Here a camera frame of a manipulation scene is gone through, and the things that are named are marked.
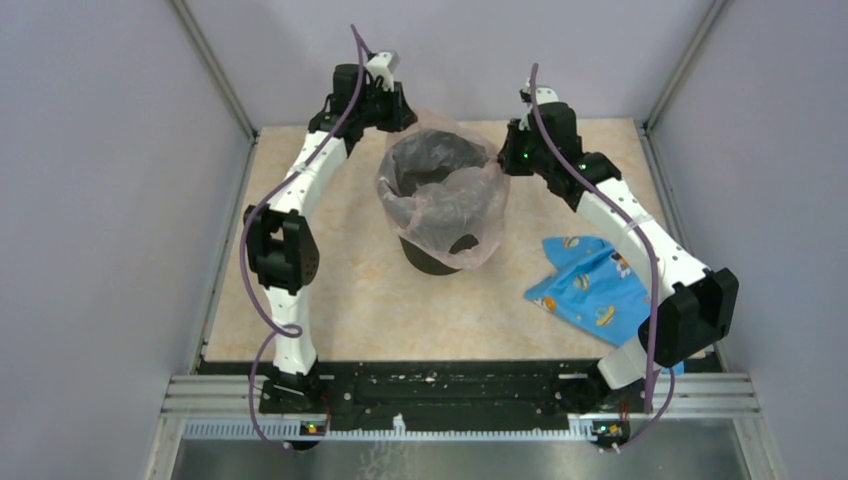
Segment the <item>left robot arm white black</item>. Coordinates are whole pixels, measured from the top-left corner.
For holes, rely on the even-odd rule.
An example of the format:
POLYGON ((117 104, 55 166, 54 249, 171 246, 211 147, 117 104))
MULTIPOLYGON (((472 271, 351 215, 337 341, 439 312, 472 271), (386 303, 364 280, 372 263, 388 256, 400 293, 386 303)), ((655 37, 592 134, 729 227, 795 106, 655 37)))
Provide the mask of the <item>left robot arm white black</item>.
POLYGON ((307 125, 300 153, 282 184, 244 214, 240 267, 254 274, 268 302, 275 344, 273 384, 297 413, 319 404, 317 353, 310 337, 308 285, 320 253, 308 219, 335 171, 368 128, 402 132, 416 122, 390 52, 373 54, 364 66, 340 64, 332 91, 307 125))

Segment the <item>translucent pink trash bag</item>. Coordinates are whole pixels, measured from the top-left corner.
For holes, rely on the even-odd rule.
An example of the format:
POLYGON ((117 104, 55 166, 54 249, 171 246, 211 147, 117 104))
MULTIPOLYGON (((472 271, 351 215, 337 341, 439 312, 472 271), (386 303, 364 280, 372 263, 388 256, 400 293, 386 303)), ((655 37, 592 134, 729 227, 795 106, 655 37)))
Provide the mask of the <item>translucent pink trash bag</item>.
POLYGON ((419 110, 418 122, 391 133, 376 175, 390 229, 445 265, 481 267, 501 244, 510 179, 498 147, 448 116, 419 110), (479 244, 457 254, 460 237, 479 244))

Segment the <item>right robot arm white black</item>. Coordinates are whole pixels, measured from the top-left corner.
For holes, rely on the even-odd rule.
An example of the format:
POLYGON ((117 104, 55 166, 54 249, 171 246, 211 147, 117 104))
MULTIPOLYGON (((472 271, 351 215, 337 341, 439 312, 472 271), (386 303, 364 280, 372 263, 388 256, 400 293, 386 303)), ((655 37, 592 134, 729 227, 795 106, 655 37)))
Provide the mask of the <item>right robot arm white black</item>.
POLYGON ((570 383, 594 409, 614 411, 627 386, 680 367, 729 333, 737 277, 689 254, 604 154, 583 150, 567 104, 547 102, 509 121, 498 161, 508 175, 541 177, 596 228, 593 236, 547 238, 543 249, 555 271, 524 294, 613 345, 570 383))

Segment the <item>black plastic trash bin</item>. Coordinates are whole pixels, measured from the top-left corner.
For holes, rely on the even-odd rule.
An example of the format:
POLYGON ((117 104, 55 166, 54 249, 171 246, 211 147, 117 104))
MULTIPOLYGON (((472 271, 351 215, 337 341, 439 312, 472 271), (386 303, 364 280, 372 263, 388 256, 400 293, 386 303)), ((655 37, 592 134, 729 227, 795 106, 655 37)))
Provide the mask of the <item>black plastic trash bin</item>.
MULTIPOLYGON (((403 238, 398 238, 398 240, 408 262, 422 273, 432 276, 447 276, 459 272, 459 269, 454 269, 445 265, 411 242, 403 238)), ((457 254, 470 250, 478 244, 479 241, 474 235, 467 234, 457 239, 448 252, 450 254, 457 254)))

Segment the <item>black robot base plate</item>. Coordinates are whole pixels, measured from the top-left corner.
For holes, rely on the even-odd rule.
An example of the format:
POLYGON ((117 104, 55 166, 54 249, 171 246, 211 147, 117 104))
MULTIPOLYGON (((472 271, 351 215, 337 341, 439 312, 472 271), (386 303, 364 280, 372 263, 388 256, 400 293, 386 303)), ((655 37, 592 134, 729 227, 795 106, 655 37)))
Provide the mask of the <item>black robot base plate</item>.
POLYGON ((260 370, 262 414, 326 415, 333 431, 566 430, 585 413, 643 407, 641 380, 612 390, 594 360, 320 361, 307 374, 260 370))

